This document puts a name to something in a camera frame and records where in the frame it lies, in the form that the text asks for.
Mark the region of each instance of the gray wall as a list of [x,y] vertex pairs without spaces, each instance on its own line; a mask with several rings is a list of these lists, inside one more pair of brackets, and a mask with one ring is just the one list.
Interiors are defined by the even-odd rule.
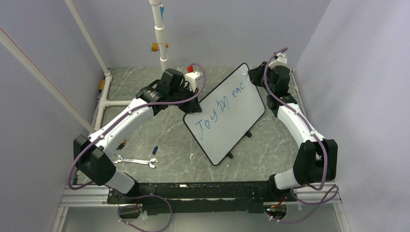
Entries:
[[[330,0],[164,0],[170,64],[259,65],[288,46],[295,66]],[[159,66],[148,0],[74,0],[104,60]]]
[[410,231],[410,2],[332,0],[296,66],[352,231]]
[[[103,72],[64,1],[2,1],[0,26],[91,121]],[[1,44],[0,69],[0,231],[50,231],[86,130]]]

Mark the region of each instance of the gray marble tabletop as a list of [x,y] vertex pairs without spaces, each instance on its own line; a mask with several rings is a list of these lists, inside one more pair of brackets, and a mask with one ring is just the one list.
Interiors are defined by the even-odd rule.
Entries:
[[[174,67],[185,72],[185,68]],[[227,77],[235,67],[205,67],[206,86],[200,98]],[[159,67],[112,68],[113,81],[108,94],[110,101],[132,100],[135,94],[155,79],[160,79]],[[259,89],[266,104],[266,92]],[[296,97],[292,81],[290,93]],[[102,125],[118,115],[125,106],[108,107]],[[244,137],[233,148],[233,159],[225,158],[213,166],[182,121],[184,113],[176,106],[159,112],[141,125],[118,150],[124,158],[149,160],[157,158],[155,169],[147,165],[119,163],[116,166],[138,182],[211,182],[267,180],[275,173],[290,169],[298,146],[285,125],[266,112],[250,129],[252,137]],[[152,150],[158,146],[156,155]],[[88,178],[79,172],[78,183]]]

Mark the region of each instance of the purple cable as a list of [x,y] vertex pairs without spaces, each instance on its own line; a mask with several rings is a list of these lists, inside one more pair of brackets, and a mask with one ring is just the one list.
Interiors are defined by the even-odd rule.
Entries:
[[[283,48],[283,49],[281,49],[281,50],[275,52],[275,53],[272,55],[272,57],[269,59],[269,61],[267,62],[266,66],[265,66],[265,69],[264,69],[264,83],[265,83],[266,89],[268,90],[269,94],[270,94],[273,98],[275,98],[275,100],[277,100],[278,102],[280,102],[282,105],[284,105],[285,107],[287,107],[287,108],[288,108],[289,110],[291,110],[292,112],[296,113],[297,111],[296,111],[295,109],[293,109],[291,106],[289,106],[289,105],[286,104],[284,101],[282,101],[280,98],[278,98],[278,97],[270,90],[270,87],[269,87],[268,81],[267,81],[267,76],[266,76],[266,73],[267,73],[267,70],[268,70],[268,67],[269,67],[269,63],[275,58],[275,56],[276,56],[278,53],[283,53],[283,52],[285,52],[286,50],[288,50],[287,47],[285,47],[285,48]],[[313,131],[313,128],[310,126],[310,123],[308,122],[308,120],[307,120],[301,113],[297,113],[297,115],[298,115],[299,118],[306,124],[306,127],[309,129],[309,132],[312,132],[312,131]],[[320,184],[320,186],[319,186],[318,188],[315,187],[315,186],[313,186],[313,185],[310,185],[310,184],[308,184],[307,186],[311,187],[312,189],[314,189],[314,190],[316,190],[316,191],[320,191],[320,190],[323,189],[324,183],[326,182],[327,152],[326,152],[326,149],[325,149],[323,143],[322,143],[321,140],[318,138],[318,136],[317,136],[315,133],[313,133],[312,136],[313,136],[313,138],[315,138],[315,140],[318,142],[318,144],[319,144],[319,146],[321,147],[322,152],[323,152],[323,175],[322,175],[321,184]],[[317,204],[318,206],[317,206],[315,209],[313,209],[309,214],[307,214],[307,215],[306,215],[304,218],[302,218],[302,219],[299,219],[299,220],[296,220],[296,221],[280,221],[281,223],[292,224],[292,223],[298,223],[298,222],[301,222],[301,221],[305,220],[306,218],[310,217],[310,216],[319,208],[319,206],[320,206],[321,204],[331,201],[331,200],[334,199],[334,198],[337,196],[337,194],[339,193],[339,187],[335,185],[335,186],[331,187],[331,188],[326,192],[325,196],[324,196],[319,202],[313,202],[313,203],[311,203],[311,202],[305,202],[305,201],[303,201],[303,200],[297,198],[297,197],[295,196],[295,194],[293,193],[293,189],[300,189],[300,188],[303,188],[303,187],[305,187],[305,186],[299,186],[299,187],[292,188],[292,189],[291,189],[291,195],[292,195],[298,202],[301,202],[301,203],[303,203],[303,204],[309,204],[309,205],[315,205],[315,204]],[[327,197],[327,195],[329,195],[329,193],[330,193],[330,192],[332,191],[332,189],[334,189],[334,188],[337,188],[337,189],[336,189],[336,192],[335,192],[329,199],[325,200],[326,197]]]
[[[334,189],[334,188],[336,188],[336,192],[335,192],[334,196],[339,193],[339,187],[336,186],[336,185],[335,185],[335,186],[332,186],[332,187],[329,189],[329,191],[327,191],[326,194],[323,196],[321,202],[328,202],[328,201],[332,200],[332,198],[329,198],[329,199],[326,200],[326,201],[325,201],[324,199],[326,199],[327,195],[328,195],[328,194],[330,193],[330,191],[331,191],[332,189]],[[296,221],[281,221],[281,220],[278,220],[278,219],[275,219],[275,218],[271,217],[266,211],[265,211],[265,214],[268,216],[269,219],[274,220],[275,222],[284,223],[284,224],[293,224],[293,223],[302,222],[302,221],[306,220],[307,218],[309,218],[310,216],[312,216],[312,215],[316,212],[316,210],[318,210],[319,206],[321,206],[321,204],[318,204],[310,213],[308,213],[306,216],[304,216],[303,218],[301,218],[301,219],[299,219],[299,220],[296,220]]]
[[[190,64],[189,66],[192,66],[192,65],[198,66],[198,67],[201,69],[202,74],[204,75],[204,83],[202,84],[202,87],[201,87],[201,89],[198,91],[198,93],[196,93],[194,96],[192,96],[192,97],[190,97],[190,98],[188,98],[188,99],[182,100],[182,101],[174,101],[174,102],[152,102],[152,103],[147,103],[147,104],[139,105],[139,106],[137,106],[137,107],[132,108],[132,109],[130,110],[131,113],[132,113],[132,112],[135,112],[136,110],[139,110],[139,109],[141,109],[141,108],[143,108],[143,107],[147,107],[147,106],[153,106],[153,105],[179,105],[179,104],[183,104],[183,103],[192,101],[192,100],[194,100],[195,98],[197,98],[197,97],[202,93],[202,91],[204,90],[204,87],[205,87],[205,81],[206,81],[206,79],[205,79],[205,70],[204,70],[204,68],[203,68],[200,64],[198,64],[198,63],[192,63],[192,64]],[[121,117],[119,117],[109,128],[107,128],[101,135],[102,135],[102,136],[105,136],[105,135],[106,135],[107,133],[109,133],[116,125],[118,125],[123,119],[125,119],[125,118],[128,117],[129,115],[130,115],[129,113],[123,114],[123,115],[122,115]],[[77,165],[78,161],[81,159],[81,157],[85,154],[86,151],[88,151],[93,145],[96,145],[97,142],[101,140],[101,135],[98,136],[98,137],[97,137],[93,142],[91,142],[88,146],[86,146],[86,148],[84,148],[84,149],[80,152],[80,154],[74,159],[74,162],[73,162],[73,164],[71,165],[70,170],[68,171],[68,175],[67,175],[67,185],[68,185],[68,188],[70,188],[70,189],[72,189],[72,190],[78,190],[78,189],[81,189],[81,188],[83,188],[83,187],[85,187],[85,186],[87,186],[87,185],[93,183],[92,181],[90,181],[90,182],[87,182],[87,183],[85,183],[85,184],[83,184],[83,185],[80,185],[80,186],[78,186],[78,187],[74,187],[74,186],[71,184],[71,176],[73,175],[74,168],[75,168],[75,166]],[[163,200],[163,201],[168,205],[168,207],[169,207],[169,209],[170,209],[170,218],[169,218],[169,221],[168,221],[168,223],[166,224],[166,226],[165,226],[164,228],[162,228],[161,230],[156,231],[156,232],[161,232],[161,231],[165,230],[165,229],[171,224],[171,220],[172,220],[172,207],[171,207],[171,205],[169,204],[169,202],[168,202],[166,199],[164,199],[163,197],[160,197],[160,196],[157,196],[157,195],[144,195],[144,196],[139,196],[139,197],[126,197],[125,195],[123,195],[123,194],[122,194],[121,192],[119,192],[118,190],[117,190],[117,192],[118,192],[119,195],[121,195],[122,197],[128,198],[128,199],[140,199],[140,198],[146,198],[146,197],[155,197],[155,198],[159,198],[159,199]],[[119,216],[120,211],[121,211],[123,208],[125,208],[126,206],[120,208],[120,210],[118,211],[118,216]],[[138,227],[136,227],[136,226],[134,226],[134,225],[132,225],[132,224],[129,224],[128,222],[124,221],[123,219],[120,219],[120,220],[121,220],[122,222],[126,223],[127,225],[129,225],[129,226],[131,226],[131,227],[133,227],[133,228],[139,230],[139,231],[148,232],[148,231],[142,230],[142,229],[140,229],[140,228],[138,228]]]

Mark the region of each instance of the purple hose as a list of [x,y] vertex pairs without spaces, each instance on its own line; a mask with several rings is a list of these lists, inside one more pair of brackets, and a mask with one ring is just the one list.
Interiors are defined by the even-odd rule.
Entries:
[[[283,52],[285,52],[286,50],[288,50],[287,47],[285,47],[285,48],[283,48],[283,49],[281,49],[281,50],[275,52],[275,53],[273,54],[273,56],[269,59],[269,61],[267,62],[266,66],[265,66],[265,69],[264,69],[264,83],[265,83],[266,89],[268,90],[269,94],[270,94],[273,98],[275,98],[275,100],[277,100],[278,102],[280,102],[282,105],[284,105],[285,107],[287,107],[287,108],[288,108],[289,110],[291,110],[292,112],[296,113],[296,110],[295,110],[295,109],[293,109],[293,108],[290,107],[288,104],[286,104],[284,101],[282,101],[280,98],[278,98],[278,97],[270,90],[269,85],[268,85],[268,81],[267,81],[267,76],[266,76],[266,73],[267,73],[267,70],[268,70],[268,67],[269,67],[269,63],[275,58],[275,56],[276,56],[278,53],[283,53]],[[305,118],[301,113],[297,113],[297,115],[298,115],[299,118],[306,124],[306,127],[309,129],[309,132],[312,132],[312,131],[313,131],[313,128],[310,126],[310,123],[308,122],[308,120],[306,120],[306,118]],[[319,186],[318,188],[315,187],[315,186],[313,186],[313,185],[309,185],[309,184],[308,184],[307,186],[311,187],[312,189],[314,189],[314,190],[316,190],[316,191],[320,191],[320,190],[323,189],[324,183],[326,182],[327,152],[326,152],[326,149],[325,149],[323,143],[322,143],[322,142],[320,141],[320,139],[318,138],[318,136],[317,136],[315,133],[313,133],[312,136],[313,136],[313,138],[316,139],[316,141],[318,142],[318,144],[319,144],[319,146],[321,147],[322,152],[323,152],[323,175],[322,175],[321,184],[320,184],[320,186]],[[301,203],[303,203],[303,204],[309,204],[309,205],[315,205],[315,204],[316,204],[316,205],[318,205],[318,206],[317,206],[315,209],[313,209],[310,213],[308,213],[308,214],[307,214],[304,218],[302,218],[302,219],[299,219],[299,220],[296,220],[296,221],[279,221],[279,220],[276,220],[276,219],[275,219],[277,222],[286,223],[286,224],[292,224],[292,223],[298,223],[298,222],[304,221],[306,218],[310,217],[310,216],[319,208],[319,206],[320,206],[321,204],[331,201],[331,200],[334,199],[334,198],[337,196],[337,194],[339,193],[339,187],[336,186],[336,185],[335,185],[335,186],[332,186],[332,187],[326,192],[325,196],[324,196],[319,202],[313,202],[313,203],[311,203],[311,202],[305,202],[305,201],[303,201],[303,200],[297,198],[297,197],[295,196],[295,194],[293,193],[293,189],[300,189],[300,188],[303,188],[303,187],[305,187],[305,186],[299,186],[299,187],[292,188],[292,189],[291,189],[291,195],[292,195],[298,202],[301,202]],[[336,192],[335,192],[329,199],[325,200],[326,197],[327,197],[327,195],[329,195],[330,191],[331,191],[332,189],[334,189],[334,188],[337,188],[337,189],[336,189]]]
[[[132,108],[130,111],[131,111],[131,112],[135,112],[136,110],[139,110],[139,109],[141,109],[141,108],[143,108],[143,107],[153,106],[153,105],[179,105],[179,104],[183,104],[183,103],[192,101],[192,100],[194,100],[195,98],[197,98],[197,97],[202,93],[202,91],[204,90],[204,87],[205,87],[205,70],[204,70],[204,68],[203,68],[200,64],[198,64],[198,63],[192,63],[192,64],[190,64],[190,66],[192,66],[192,65],[198,66],[198,67],[201,69],[201,71],[202,71],[202,73],[203,73],[203,75],[204,75],[204,83],[202,84],[202,87],[201,87],[201,89],[198,91],[198,93],[196,93],[194,96],[192,96],[192,97],[190,97],[190,98],[188,98],[188,99],[182,100],[182,101],[147,103],[147,104],[143,104],[143,105],[139,105],[139,106],[137,106],[137,107],[134,107],[134,108]],[[125,114],[121,115],[121,117],[119,117],[119,118],[118,118],[109,128],[107,128],[101,135],[105,136],[107,133],[109,133],[116,125],[118,125],[118,124],[119,124],[123,119],[125,119],[127,116],[129,116],[128,113],[125,113]],[[88,146],[86,146],[86,148],[84,148],[84,150],[82,150],[82,151],[80,152],[80,154],[74,159],[74,162],[73,162],[73,164],[71,165],[70,170],[69,170],[68,175],[67,175],[67,185],[68,185],[68,188],[70,188],[70,189],[72,189],[72,190],[78,190],[78,189],[81,189],[81,188],[83,188],[83,187],[85,187],[85,186],[87,186],[87,185],[89,185],[89,184],[92,183],[92,181],[90,181],[90,182],[87,182],[87,183],[85,183],[85,184],[83,184],[83,185],[80,185],[80,186],[78,186],[78,187],[74,187],[74,186],[71,184],[71,176],[73,175],[74,167],[77,165],[78,161],[79,161],[79,160],[81,159],[81,157],[85,154],[85,152],[88,151],[93,145],[96,145],[97,142],[100,141],[100,140],[101,140],[101,137],[98,136],[93,142],[91,142]],[[164,231],[164,230],[171,224],[171,220],[172,220],[172,207],[171,207],[171,205],[169,204],[169,202],[168,202],[166,199],[164,199],[163,197],[160,197],[160,196],[157,196],[157,195],[144,195],[144,196],[139,196],[139,197],[127,197],[127,196],[123,195],[121,192],[119,192],[118,190],[117,190],[117,192],[118,192],[119,195],[121,195],[123,198],[127,198],[127,199],[140,199],[140,198],[146,198],[146,197],[155,197],[155,198],[159,198],[159,199],[163,200],[163,201],[168,205],[168,207],[169,207],[169,209],[170,209],[170,217],[169,217],[169,221],[168,221],[168,223],[166,224],[166,226],[165,226],[164,228],[162,228],[161,230],[156,231],[156,232]],[[129,207],[134,207],[134,206],[133,206],[133,205],[131,205],[131,206],[126,205],[126,206],[120,208],[120,210],[118,211],[118,217],[119,217],[119,213],[120,213],[120,211],[121,211],[122,209],[124,209],[124,208],[129,208]],[[136,227],[136,226],[134,226],[134,225],[132,225],[132,224],[126,222],[125,220],[123,220],[123,219],[121,219],[121,218],[120,218],[120,220],[121,220],[122,222],[124,222],[125,224],[127,224],[127,225],[129,225],[129,226],[131,226],[131,227],[133,227],[133,228],[135,228],[135,229],[137,229],[137,230],[139,230],[139,231],[148,232],[148,231],[145,231],[145,230],[143,230],[143,229],[140,229],[140,228],[138,228],[138,227]]]

